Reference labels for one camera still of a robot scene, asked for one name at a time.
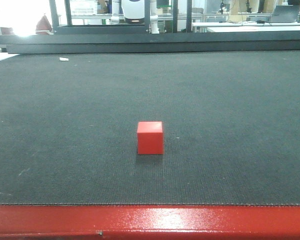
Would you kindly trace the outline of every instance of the dark gray carpet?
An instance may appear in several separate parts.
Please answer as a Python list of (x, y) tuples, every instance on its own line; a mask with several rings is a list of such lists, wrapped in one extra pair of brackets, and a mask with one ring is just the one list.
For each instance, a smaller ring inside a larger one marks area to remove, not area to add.
[(1, 61), (0, 204), (300, 205), (300, 51)]

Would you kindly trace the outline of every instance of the red cube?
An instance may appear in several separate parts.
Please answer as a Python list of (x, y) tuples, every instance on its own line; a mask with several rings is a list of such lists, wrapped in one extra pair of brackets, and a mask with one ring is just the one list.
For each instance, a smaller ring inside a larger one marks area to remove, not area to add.
[(137, 128), (138, 154), (164, 154), (162, 121), (140, 121)]

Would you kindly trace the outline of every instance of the white robot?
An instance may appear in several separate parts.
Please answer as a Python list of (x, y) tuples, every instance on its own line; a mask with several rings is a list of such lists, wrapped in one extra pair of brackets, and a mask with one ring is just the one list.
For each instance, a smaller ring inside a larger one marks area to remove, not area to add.
[[(145, 0), (112, 0), (112, 24), (119, 24), (120, 2), (127, 23), (142, 24), (145, 21)], [(157, 0), (150, 0), (150, 22), (151, 32), (158, 34)]]

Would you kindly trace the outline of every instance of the red metal edge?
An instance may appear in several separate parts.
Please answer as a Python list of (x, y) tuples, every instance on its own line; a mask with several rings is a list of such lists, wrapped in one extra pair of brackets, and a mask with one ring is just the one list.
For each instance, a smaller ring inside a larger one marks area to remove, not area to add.
[(0, 205), (0, 239), (300, 239), (300, 206)]

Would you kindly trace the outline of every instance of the laptop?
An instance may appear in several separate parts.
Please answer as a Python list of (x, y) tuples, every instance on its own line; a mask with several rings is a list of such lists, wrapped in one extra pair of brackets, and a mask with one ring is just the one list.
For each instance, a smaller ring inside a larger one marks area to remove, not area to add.
[(271, 23), (294, 23), (300, 12), (299, 5), (278, 5), (275, 7)]

